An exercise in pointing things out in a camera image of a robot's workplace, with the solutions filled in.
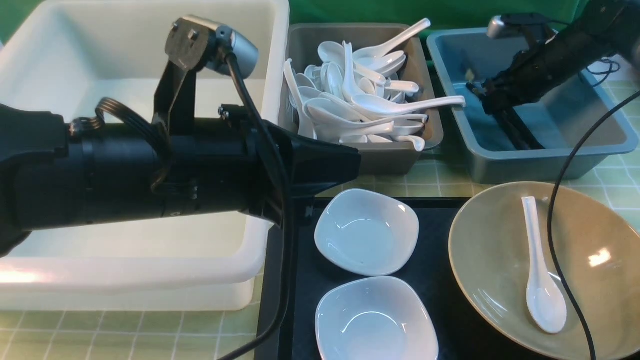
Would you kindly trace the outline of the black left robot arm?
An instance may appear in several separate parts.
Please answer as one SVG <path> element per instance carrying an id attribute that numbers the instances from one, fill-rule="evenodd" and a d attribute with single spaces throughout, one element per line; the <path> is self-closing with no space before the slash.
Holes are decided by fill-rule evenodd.
<path id="1" fill-rule="evenodd" d="M 34 231 L 238 212 L 279 227 L 315 196 L 352 182 L 351 146 L 302 137 L 242 105 L 171 135 L 112 98 L 65 123 L 47 111 L 1 107 L 1 255 Z"/>

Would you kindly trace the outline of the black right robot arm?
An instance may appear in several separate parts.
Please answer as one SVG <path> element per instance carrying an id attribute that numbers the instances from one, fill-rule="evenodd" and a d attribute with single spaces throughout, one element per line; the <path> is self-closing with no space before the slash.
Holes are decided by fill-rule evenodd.
<path id="1" fill-rule="evenodd" d="M 550 21 L 541 13 L 510 13 L 493 19 L 489 38 L 518 32 L 528 49 L 515 54 L 508 68 L 482 86 L 467 82 L 466 88 L 480 99 L 486 114 L 535 103 L 605 57 L 619 55 L 638 68 L 637 0 L 591 0 L 579 18 L 559 32 L 549 27 Z"/>

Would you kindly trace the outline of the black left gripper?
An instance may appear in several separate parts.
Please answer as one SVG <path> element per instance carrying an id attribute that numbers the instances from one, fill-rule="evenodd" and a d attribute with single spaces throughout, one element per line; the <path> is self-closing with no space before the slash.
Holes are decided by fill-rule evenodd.
<path id="1" fill-rule="evenodd" d="M 164 218 L 240 212 L 292 226 L 315 196 L 354 180 L 355 148 L 294 134 L 246 117 L 197 118 L 165 139 L 160 196 Z"/>

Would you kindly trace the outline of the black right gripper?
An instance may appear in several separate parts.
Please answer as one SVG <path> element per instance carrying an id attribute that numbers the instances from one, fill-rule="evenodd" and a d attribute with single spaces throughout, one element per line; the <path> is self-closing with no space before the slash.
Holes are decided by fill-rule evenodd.
<path id="1" fill-rule="evenodd" d="M 590 64 L 613 55 L 604 39 L 570 25 L 553 39 L 517 52 L 505 70 L 478 80 L 469 66 L 466 88 L 482 102 L 486 114 L 535 103 L 578 75 Z"/>

